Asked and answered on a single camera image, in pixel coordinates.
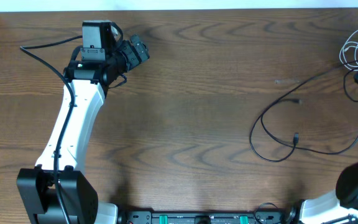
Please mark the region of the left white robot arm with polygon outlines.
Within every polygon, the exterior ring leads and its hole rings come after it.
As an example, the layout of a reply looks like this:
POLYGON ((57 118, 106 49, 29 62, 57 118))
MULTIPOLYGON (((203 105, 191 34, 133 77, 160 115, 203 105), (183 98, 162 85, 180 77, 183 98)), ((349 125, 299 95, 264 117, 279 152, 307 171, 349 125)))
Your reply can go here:
POLYGON ((107 93, 127 81, 126 73, 150 57, 138 35, 124 38, 109 20, 84 21, 81 39, 63 81, 63 101, 48 143, 16 184, 31 223, 117 223, 115 204, 100 202, 85 177, 88 143, 107 93))

